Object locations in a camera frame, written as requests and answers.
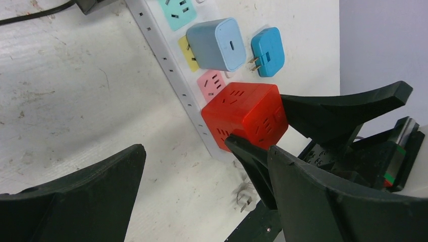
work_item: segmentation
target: power cord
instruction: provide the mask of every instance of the power cord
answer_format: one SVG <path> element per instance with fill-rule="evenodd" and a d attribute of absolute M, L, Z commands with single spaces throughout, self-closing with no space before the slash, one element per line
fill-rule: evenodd
<path fill-rule="evenodd" d="M 17 16 L 17 17 L 13 17 L 10 19 L 3 19 L 3 20 L 0 20 L 0 26 L 6 25 L 6 24 L 12 24 L 12 23 L 16 23 L 16 22 L 21 22 L 21 21 L 26 21 L 26 20 L 30 20 L 30 19 L 37 19 L 37 18 L 48 16 L 48 15 L 56 14 L 56 13 L 59 13 L 63 10 L 66 10 L 67 8 L 73 6 L 74 3 L 75 2 L 73 0 L 70 0 L 70 1 L 66 2 L 65 4 L 58 6 L 56 8 L 53 8 L 53 9 L 48 9 L 45 11 L 41 11 L 38 13 L 29 14 L 29 15 Z"/>

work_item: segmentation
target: blue charger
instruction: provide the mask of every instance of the blue charger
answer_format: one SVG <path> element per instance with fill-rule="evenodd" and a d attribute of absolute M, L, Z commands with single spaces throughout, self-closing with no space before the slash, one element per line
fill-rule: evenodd
<path fill-rule="evenodd" d="M 251 41 L 256 67 L 261 77 L 273 77 L 285 64 L 280 31 L 276 27 L 263 29 Z"/>
<path fill-rule="evenodd" d="M 196 24 L 187 30 L 186 36 L 202 69 L 234 72 L 247 59 L 238 22 L 234 18 Z"/>

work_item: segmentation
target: plug prong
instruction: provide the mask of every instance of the plug prong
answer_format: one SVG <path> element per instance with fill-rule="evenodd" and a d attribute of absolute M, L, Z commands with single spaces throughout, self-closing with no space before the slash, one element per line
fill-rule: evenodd
<path fill-rule="evenodd" d="M 254 57 L 253 59 L 251 59 L 250 60 L 250 62 L 248 62 L 248 63 L 254 63 L 254 62 L 256 62 L 258 60 L 258 57 Z"/>
<path fill-rule="evenodd" d="M 253 69 L 251 69 L 252 72 L 258 70 L 261 66 L 255 66 Z"/>

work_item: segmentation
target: scratched white surface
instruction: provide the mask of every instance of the scratched white surface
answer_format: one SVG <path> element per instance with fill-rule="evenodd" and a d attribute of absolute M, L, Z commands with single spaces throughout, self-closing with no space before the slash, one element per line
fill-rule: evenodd
<path fill-rule="evenodd" d="M 0 19 L 62 2 L 0 0 Z M 260 19 L 281 30 L 285 67 L 272 79 L 244 72 L 246 80 L 339 94 L 338 0 L 217 3 L 247 44 Z M 125 241 L 224 241 L 245 217 L 234 202 L 239 172 L 210 158 L 124 2 L 0 27 L 0 193 L 135 143 L 148 156 Z M 279 145 L 298 154 L 306 143 L 290 129 Z"/>

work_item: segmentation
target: red cube adapter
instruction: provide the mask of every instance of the red cube adapter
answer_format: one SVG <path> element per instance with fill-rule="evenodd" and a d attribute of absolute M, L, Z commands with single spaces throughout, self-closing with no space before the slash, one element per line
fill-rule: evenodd
<path fill-rule="evenodd" d="M 288 128 L 278 87 L 272 84 L 232 82 L 202 109 L 202 117 L 226 151 L 230 134 L 268 149 Z"/>

